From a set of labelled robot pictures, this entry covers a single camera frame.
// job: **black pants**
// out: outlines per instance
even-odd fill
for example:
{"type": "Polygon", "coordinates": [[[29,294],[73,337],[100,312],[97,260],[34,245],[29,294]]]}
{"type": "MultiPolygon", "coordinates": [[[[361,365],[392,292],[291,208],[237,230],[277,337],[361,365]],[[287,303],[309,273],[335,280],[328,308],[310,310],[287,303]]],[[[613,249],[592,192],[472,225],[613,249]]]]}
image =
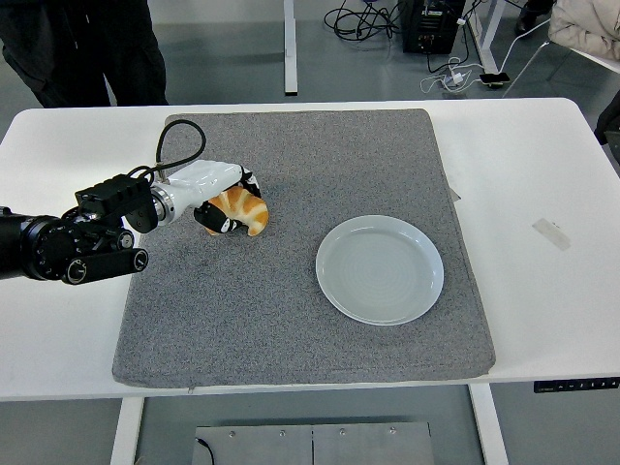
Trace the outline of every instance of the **black pants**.
{"type": "Polygon", "coordinates": [[[45,108],[166,105],[166,68],[146,0],[0,7],[7,63],[45,108]]]}
{"type": "Polygon", "coordinates": [[[601,145],[605,145],[607,143],[605,131],[618,130],[620,130],[620,91],[599,116],[597,127],[594,130],[594,135],[597,137],[597,140],[601,145]]]}
{"type": "Polygon", "coordinates": [[[528,0],[525,9],[535,16],[546,15],[551,11],[555,0],[528,0]]]}

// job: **white tape strip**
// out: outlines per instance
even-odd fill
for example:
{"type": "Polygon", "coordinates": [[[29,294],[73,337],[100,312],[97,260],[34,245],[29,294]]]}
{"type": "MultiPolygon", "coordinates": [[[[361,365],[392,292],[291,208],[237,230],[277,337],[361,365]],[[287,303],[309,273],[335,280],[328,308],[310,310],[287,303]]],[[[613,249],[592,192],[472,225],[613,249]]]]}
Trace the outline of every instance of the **white tape strip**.
{"type": "Polygon", "coordinates": [[[544,218],[541,218],[539,221],[534,223],[532,228],[542,234],[549,242],[562,251],[565,251],[571,247],[571,239],[565,235],[560,228],[553,223],[548,222],[544,218]]]}

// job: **smartphone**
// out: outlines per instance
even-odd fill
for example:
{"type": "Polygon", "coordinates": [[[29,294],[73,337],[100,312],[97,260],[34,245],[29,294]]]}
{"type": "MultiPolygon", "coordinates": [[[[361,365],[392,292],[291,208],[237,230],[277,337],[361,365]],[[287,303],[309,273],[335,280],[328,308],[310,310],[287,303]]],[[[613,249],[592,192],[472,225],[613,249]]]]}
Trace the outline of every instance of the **smartphone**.
{"type": "Polygon", "coordinates": [[[498,73],[497,75],[488,73],[486,75],[480,75],[480,80],[483,84],[498,84],[511,81],[506,73],[498,73]]]}

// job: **white plate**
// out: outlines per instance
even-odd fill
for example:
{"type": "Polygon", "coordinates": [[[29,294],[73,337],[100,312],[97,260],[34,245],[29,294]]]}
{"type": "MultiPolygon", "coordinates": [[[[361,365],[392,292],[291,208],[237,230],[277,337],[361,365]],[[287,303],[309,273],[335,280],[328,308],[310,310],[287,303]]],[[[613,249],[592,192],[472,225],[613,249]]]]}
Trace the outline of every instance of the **white plate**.
{"type": "Polygon", "coordinates": [[[418,228],[389,216],[359,216],[325,236],[317,278],[329,301],[354,320],[402,325],[437,301],[444,265],[418,228]]]}

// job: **robotic arm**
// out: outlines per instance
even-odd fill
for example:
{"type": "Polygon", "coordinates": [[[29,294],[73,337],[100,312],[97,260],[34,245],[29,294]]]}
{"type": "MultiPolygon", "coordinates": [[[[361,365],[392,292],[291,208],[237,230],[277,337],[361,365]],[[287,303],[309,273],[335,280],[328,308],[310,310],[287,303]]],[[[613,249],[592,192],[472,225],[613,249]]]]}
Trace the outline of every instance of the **robotic arm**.
{"type": "MultiPolygon", "coordinates": [[[[201,134],[201,150],[188,160],[202,153],[202,130],[201,134]]],[[[254,175],[242,166],[198,160],[163,182],[119,174],[76,192],[77,207],[61,218],[27,216],[0,207],[0,279],[26,276],[76,285],[143,271],[148,254],[134,248],[134,235],[124,227],[123,218],[135,231],[149,233],[193,207],[202,225],[230,231],[239,224],[208,200],[237,184],[261,196],[254,175]]]]}

